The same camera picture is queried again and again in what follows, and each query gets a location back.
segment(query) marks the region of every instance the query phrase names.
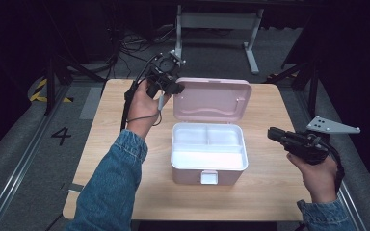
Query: white plastic box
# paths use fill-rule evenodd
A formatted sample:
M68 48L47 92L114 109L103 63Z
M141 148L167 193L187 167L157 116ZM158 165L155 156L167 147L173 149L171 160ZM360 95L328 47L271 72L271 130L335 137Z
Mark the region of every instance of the white plastic box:
M172 174L178 184L233 185L248 167L242 118L251 96L244 80L179 78L173 97Z

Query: left hand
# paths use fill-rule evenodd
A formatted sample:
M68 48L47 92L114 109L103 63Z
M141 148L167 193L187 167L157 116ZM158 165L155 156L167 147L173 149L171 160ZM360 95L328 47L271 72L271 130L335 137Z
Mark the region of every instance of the left hand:
M140 118L128 122L127 129L137 134L145 140L146 135L151 129L152 125L157 121L158 112L158 101L159 99L152 99L146 94L148 86L147 80L143 80L139 85L134 94L131 102L130 110L128 112L128 121L131 119ZM164 95L164 105L171 98L169 94Z

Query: number 4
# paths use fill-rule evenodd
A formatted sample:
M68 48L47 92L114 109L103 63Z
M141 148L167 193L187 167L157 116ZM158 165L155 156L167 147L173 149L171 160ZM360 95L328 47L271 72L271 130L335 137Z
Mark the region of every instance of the number 4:
M68 135L68 134L67 134L67 131L68 131L68 128L64 127L64 128L62 128L60 131L58 131L58 132L54 133L54 134L52 135L52 138L62 138L62 139L60 140L60 146L62 146L62 145L63 145L63 142L65 141L65 138L70 138L70 137L71 137L71 135Z

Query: sleeve cuff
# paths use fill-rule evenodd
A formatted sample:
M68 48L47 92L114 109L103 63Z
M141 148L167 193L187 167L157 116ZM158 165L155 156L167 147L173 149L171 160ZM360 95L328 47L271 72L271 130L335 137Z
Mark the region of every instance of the sleeve cuff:
M304 200L297 202L302 211L304 222L340 222L347 219L347 214L339 201L330 203L305 203Z
M141 163L145 160L146 153L148 152L145 141L137 134L126 129L121 131L114 145L141 160Z

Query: pink lid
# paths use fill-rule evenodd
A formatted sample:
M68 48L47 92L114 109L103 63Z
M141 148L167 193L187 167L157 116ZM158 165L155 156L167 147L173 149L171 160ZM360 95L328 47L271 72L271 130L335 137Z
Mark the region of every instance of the pink lid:
M181 77L176 82L185 89L173 96L173 115L183 121L235 122L251 97L245 80Z

